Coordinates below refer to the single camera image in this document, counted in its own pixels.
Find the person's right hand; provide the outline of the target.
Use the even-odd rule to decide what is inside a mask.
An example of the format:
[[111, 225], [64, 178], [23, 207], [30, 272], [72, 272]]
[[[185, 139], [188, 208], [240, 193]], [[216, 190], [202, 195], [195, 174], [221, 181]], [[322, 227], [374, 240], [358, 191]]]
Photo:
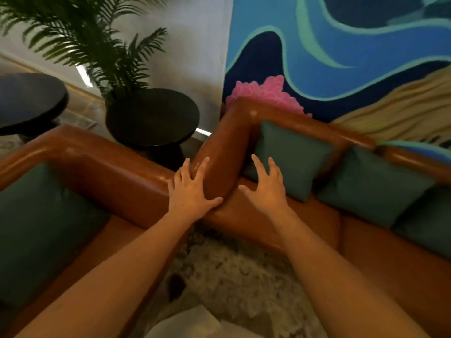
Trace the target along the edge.
[[251, 158], [258, 176], [258, 185], [256, 188], [258, 201], [251, 202], [252, 205], [273, 222], [287, 220], [293, 217], [293, 211], [287, 204], [281, 171], [280, 178], [273, 179], [269, 176], [263, 163], [255, 154], [252, 154]]

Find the person's left hand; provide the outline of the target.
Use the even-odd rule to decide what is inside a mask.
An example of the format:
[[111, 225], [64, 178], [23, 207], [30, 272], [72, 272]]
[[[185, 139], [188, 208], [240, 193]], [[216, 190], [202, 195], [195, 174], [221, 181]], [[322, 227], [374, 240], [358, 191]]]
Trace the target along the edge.
[[206, 157], [200, 164], [194, 179], [181, 181], [181, 167], [174, 175], [175, 190], [170, 196], [168, 214], [186, 224], [203, 218], [208, 212], [205, 210], [205, 195], [203, 182], [209, 163]]

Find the person's right forearm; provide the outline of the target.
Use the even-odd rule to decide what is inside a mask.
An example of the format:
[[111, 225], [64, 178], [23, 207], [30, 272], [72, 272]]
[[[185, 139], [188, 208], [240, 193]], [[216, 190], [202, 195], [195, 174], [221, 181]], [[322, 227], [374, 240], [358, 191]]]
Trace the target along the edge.
[[290, 207], [267, 216], [329, 338], [430, 338]]

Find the person's left forearm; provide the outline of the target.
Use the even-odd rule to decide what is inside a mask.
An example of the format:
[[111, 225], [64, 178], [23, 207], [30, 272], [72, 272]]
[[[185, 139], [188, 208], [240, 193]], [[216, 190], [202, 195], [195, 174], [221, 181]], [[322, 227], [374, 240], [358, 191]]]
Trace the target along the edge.
[[118, 338], [198, 217], [170, 211], [48, 305], [14, 338]]

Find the green cushion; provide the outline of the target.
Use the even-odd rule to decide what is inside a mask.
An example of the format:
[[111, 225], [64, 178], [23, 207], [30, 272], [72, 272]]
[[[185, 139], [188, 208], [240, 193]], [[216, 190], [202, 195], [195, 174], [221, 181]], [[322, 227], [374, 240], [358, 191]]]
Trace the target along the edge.
[[451, 261], [451, 187], [427, 190], [398, 218], [391, 231]]
[[334, 152], [334, 147], [312, 137], [263, 121], [253, 154], [269, 172], [273, 158], [282, 175], [288, 196], [302, 203], [308, 201], [313, 180]]
[[353, 146], [316, 198], [389, 229], [436, 183], [432, 176], [392, 164], [363, 147]]
[[110, 214], [37, 164], [0, 192], [0, 302], [22, 308], [69, 264]]

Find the round black side table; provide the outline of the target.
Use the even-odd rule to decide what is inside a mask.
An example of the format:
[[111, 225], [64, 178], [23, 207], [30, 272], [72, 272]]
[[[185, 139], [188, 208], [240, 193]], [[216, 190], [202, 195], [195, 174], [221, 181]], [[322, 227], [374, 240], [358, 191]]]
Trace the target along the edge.
[[174, 172], [184, 162], [180, 145], [199, 121], [199, 108], [190, 97], [161, 88], [127, 94], [107, 107], [105, 117], [117, 142]]
[[59, 126], [69, 104], [64, 82], [42, 73], [0, 75], [0, 137], [18, 135], [30, 142]]

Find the brown leather sofa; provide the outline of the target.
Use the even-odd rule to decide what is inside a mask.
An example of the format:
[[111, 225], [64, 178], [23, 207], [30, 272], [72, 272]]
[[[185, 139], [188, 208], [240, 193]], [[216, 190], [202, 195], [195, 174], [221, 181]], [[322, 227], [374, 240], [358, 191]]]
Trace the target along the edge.
[[[401, 148], [382, 146], [343, 126], [288, 113], [264, 103], [239, 98], [227, 107], [217, 129], [200, 148], [190, 173], [209, 157], [204, 190], [224, 202], [206, 215], [206, 225], [274, 253], [285, 255], [278, 234], [238, 190], [257, 183], [241, 175], [260, 135], [262, 121], [330, 143], [334, 151], [316, 174], [315, 186], [331, 176], [345, 151], [354, 145], [391, 163], [433, 176], [451, 186], [451, 167]], [[390, 295], [433, 338], [451, 338], [451, 261], [377, 227], [355, 215], [322, 203], [313, 194], [306, 203], [287, 197], [289, 206], [333, 249]]]
[[[146, 231], [160, 221], [169, 210], [168, 182], [175, 175], [101, 136], [73, 126], [60, 126], [0, 161], [0, 191], [42, 163], [50, 166], [65, 187], [109, 213], [110, 219], [26, 306], [14, 308], [0, 302], [8, 314], [9, 338], [89, 271], [131, 242], [138, 235], [138, 228]], [[160, 284], [181, 242], [121, 335], [131, 327]]]

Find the beige patterned rug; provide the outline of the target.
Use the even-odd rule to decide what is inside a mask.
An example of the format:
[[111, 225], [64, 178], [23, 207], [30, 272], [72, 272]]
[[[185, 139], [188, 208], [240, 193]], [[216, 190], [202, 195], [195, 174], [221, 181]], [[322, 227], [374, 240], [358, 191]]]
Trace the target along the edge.
[[328, 338], [285, 257], [197, 223], [126, 337], [200, 305], [264, 338]]

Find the white cloth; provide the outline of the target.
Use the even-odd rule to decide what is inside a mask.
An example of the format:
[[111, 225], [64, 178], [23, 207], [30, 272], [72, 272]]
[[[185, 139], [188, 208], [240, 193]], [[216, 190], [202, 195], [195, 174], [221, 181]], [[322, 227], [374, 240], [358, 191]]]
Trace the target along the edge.
[[156, 324], [144, 338], [264, 338], [239, 325], [218, 320], [203, 305]]

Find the green palm plant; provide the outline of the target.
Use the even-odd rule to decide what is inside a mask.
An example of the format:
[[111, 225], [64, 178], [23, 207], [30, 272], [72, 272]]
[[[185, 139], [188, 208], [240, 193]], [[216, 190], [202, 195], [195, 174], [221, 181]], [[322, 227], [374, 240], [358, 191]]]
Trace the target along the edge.
[[146, 67], [155, 51], [163, 52], [167, 29], [157, 28], [130, 42], [119, 38], [115, 20], [144, 15], [148, 6], [166, 0], [0, 0], [0, 34], [24, 24], [22, 41], [46, 61], [84, 66], [107, 105], [148, 88]]

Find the blue wave wall mural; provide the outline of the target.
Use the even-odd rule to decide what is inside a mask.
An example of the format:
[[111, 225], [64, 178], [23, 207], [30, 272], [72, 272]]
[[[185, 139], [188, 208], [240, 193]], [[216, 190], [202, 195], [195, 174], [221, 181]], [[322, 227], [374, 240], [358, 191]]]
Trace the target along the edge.
[[234, 0], [239, 97], [451, 164], [451, 0]]

